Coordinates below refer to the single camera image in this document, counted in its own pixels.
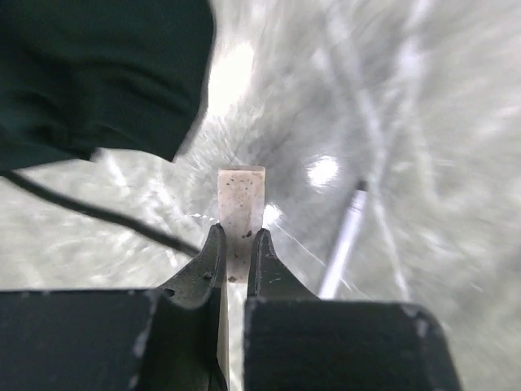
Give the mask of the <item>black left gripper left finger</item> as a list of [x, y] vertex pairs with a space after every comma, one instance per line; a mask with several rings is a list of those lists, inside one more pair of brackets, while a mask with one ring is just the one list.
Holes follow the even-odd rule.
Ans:
[[1, 294], [4, 390], [224, 390], [225, 233], [158, 288]]

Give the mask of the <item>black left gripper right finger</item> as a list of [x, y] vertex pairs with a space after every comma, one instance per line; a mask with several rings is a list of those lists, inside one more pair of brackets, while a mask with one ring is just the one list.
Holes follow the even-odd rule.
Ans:
[[246, 390], [459, 390], [443, 328], [399, 301], [322, 300], [257, 233], [244, 306]]

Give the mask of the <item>white black tip pen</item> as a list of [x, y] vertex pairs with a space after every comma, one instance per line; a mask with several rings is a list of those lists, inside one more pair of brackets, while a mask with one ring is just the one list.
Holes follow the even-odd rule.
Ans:
[[345, 210], [339, 231], [333, 243], [325, 274], [319, 288], [321, 299], [333, 299], [343, 280], [344, 269], [351, 257], [353, 246], [361, 230], [363, 214], [367, 205], [367, 181], [360, 179], [352, 199]]

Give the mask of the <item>beige eraser block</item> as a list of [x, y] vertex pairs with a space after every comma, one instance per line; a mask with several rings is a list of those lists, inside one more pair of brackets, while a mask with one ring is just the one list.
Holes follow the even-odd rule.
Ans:
[[263, 226], [265, 211], [265, 168], [235, 166], [220, 169], [217, 175], [218, 220], [226, 236], [226, 277], [228, 310], [227, 370], [231, 390], [241, 390], [243, 304], [252, 245]]

